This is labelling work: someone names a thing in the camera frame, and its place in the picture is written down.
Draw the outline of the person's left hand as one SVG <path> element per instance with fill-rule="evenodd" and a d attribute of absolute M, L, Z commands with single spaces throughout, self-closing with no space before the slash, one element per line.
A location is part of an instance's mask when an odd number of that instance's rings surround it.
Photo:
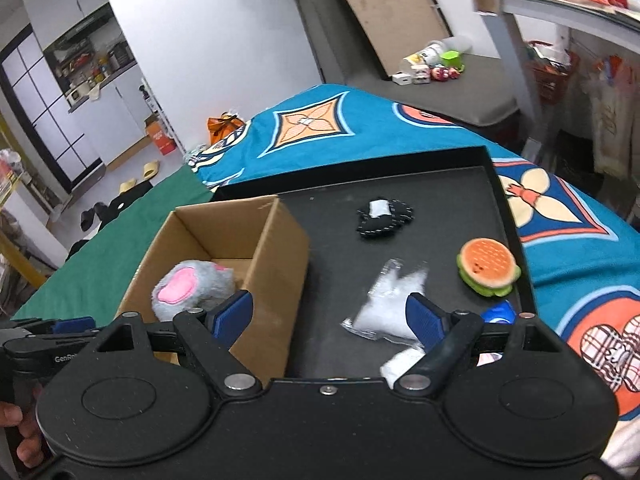
<path fill-rule="evenodd" d="M 35 402 L 42 385 L 36 382 L 27 408 L 1 400 L 1 471 L 11 479 L 22 469 L 37 468 L 44 461 L 42 433 L 36 421 Z"/>

